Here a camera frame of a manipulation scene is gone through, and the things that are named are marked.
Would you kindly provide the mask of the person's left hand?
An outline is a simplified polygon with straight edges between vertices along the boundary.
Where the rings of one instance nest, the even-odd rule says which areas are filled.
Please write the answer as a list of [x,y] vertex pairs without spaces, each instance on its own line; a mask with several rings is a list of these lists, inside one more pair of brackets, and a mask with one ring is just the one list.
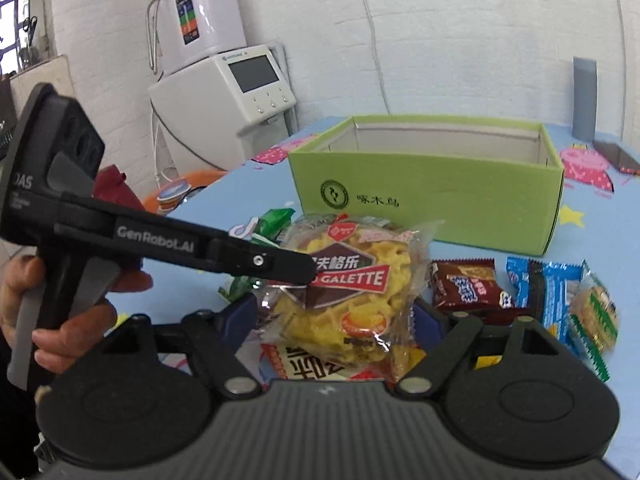
[[[18,311],[25,292],[44,279],[44,262],[36,256],[18,256],[6,265],[1,285],[1,329],[10,348],[15,344]],[[45,370],[62,374],[101,341],[117,321],[117,312],[106,299],[70,318],[59,330],[34,330],[36,362]]]

